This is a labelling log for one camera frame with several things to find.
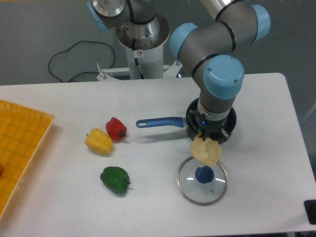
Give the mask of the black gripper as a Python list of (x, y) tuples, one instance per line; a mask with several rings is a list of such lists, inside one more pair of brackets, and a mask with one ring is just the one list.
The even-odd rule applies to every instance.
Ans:
[(197, 110), (188, 110), (186, 112), (187, 133), (194, 140), (195, 136), (200, 133), (202, 138), (210, 138), (213, 141), (222, 144), (226, 142), (232, 134), (232, 111), (228, 116), (219, 121), (210, 121), (206, 118), (197, 120)]

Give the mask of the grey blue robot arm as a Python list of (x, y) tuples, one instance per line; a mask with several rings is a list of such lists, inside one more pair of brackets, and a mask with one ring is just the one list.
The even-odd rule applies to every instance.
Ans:
[(231, 53), (264, 37), (271, 19), (264, 7), (242, 0), (205, 0), (203, 4), (214, 19), (212, 25), (200, 29), (185, 23), (173, 32), (152, 0), (90, 0), (87, 7), (100, 30), (115, 28), (132, 79), (161, 78), (163, 46), (168, 43), (177, 64), (200, 88), (199, 98), (189, 105), (184, 118), (143, 119), (137, 127), (185, 127), (191, 138), (200, 134), (224, 143), (237, 122), (233, 102), (244, 78), (242, 63)]

